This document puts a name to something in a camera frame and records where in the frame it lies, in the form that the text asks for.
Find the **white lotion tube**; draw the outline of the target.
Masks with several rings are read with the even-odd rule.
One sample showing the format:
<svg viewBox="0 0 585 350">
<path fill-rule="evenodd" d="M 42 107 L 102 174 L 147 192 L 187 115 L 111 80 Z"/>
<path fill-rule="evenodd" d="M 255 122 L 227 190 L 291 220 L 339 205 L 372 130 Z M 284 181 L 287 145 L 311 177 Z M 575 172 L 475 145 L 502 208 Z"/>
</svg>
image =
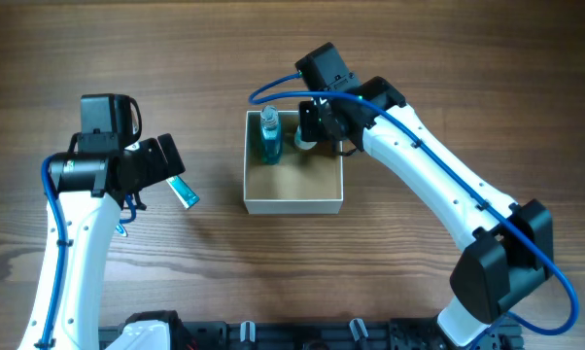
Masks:
<svg viewBox="0 0 585 350">
<path fill-rule="evenodd" d="M 294 141 L 294 146 L 297 149 L 299 149 L 301 152 L 309 151 L 317 145 L 316 141 L 304 141 L 302 139 L 302 131 L 301 131 L 300 125 L 296 129 L 293 141 Z"/>
</svg>

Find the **blue mouthwash bottle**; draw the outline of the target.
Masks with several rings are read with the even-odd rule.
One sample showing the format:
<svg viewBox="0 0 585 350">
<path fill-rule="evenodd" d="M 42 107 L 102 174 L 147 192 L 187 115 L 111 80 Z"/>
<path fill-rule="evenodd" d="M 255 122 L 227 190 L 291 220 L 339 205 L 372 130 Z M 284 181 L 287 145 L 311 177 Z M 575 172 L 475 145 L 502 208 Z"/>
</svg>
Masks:
<svg viewBox="0 0 585 350">
<path fill-rule="evenodd" d="M 260 111 L 260 137 L 262 160 L 276 164 L 283 150 L 283 133 L 279 112 L 275 106 L 267 105 Z"/>
</svg>

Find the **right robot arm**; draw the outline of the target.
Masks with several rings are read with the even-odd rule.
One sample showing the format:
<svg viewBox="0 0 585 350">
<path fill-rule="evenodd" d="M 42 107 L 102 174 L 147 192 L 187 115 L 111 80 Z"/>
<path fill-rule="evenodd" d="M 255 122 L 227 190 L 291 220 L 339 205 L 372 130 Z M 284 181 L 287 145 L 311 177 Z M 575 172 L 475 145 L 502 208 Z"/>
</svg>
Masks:
<svg viewBox="0 0 585 350">
<path fill-rule="evenodd" d="M 445 349 L 506 345 L 502 328 L 527 324 L 512 308 L 558 272 L 547 208 L 486 184 L 424 127 L 402 93 L 382 77 L 361 82 L 335 45 L 313 50 L 295 69 L 307 86 L 299 104 L 302 140 L 348 140 L 386 165 L 461 253 L 449 304 L 422 329 L 410 322 L 396 339 Z"/>
</svg>

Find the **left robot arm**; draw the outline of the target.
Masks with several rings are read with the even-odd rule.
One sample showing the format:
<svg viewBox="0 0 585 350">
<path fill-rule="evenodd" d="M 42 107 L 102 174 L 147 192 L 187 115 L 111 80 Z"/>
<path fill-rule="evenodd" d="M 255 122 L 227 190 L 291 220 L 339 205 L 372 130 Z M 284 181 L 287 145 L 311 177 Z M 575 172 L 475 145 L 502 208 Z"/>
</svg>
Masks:
<svg viewBox="0 0 585 350">
<path fill-rule="evenodd" d="M 86 94 L 81 129 L 41 166 L 48 200 L 45 255 L 22 349 L 95 349 L 105 264 L 122 209 L 185 167 L 170 134 L 142 139 L 136 100 Z"/>
</svg>

